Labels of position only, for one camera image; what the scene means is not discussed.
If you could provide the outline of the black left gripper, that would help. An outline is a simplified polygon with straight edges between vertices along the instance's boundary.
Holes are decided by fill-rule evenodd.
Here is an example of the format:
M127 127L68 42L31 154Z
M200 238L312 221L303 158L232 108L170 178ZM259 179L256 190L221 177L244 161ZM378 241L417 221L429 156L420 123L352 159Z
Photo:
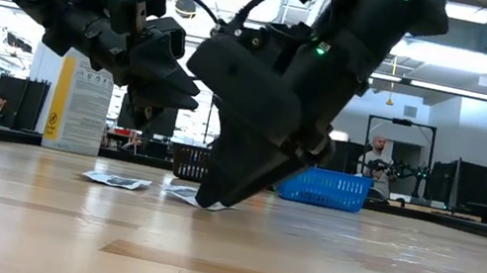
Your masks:
M67 11L45 30L43 43L60 56L75 48L89 58L95 70L109 71L116 84L159 85L197 96L200 93L178 60L185 54L185 31L171 18L147 21L138 32L116 33L111 21L98 13ZM193 97L150 93L129 87L126 113L133 129L142 130L170 111L194 111Z

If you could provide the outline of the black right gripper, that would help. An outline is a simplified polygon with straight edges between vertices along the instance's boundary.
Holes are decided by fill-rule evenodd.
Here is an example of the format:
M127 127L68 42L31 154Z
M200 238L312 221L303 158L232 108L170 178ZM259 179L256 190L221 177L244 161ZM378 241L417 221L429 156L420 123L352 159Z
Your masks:
M305 23L283 55L267 139L237 122L220 120L208 170L196 195L202 208L231 207L336 152L330 137L337 114L367 87L372 50L347 28Z

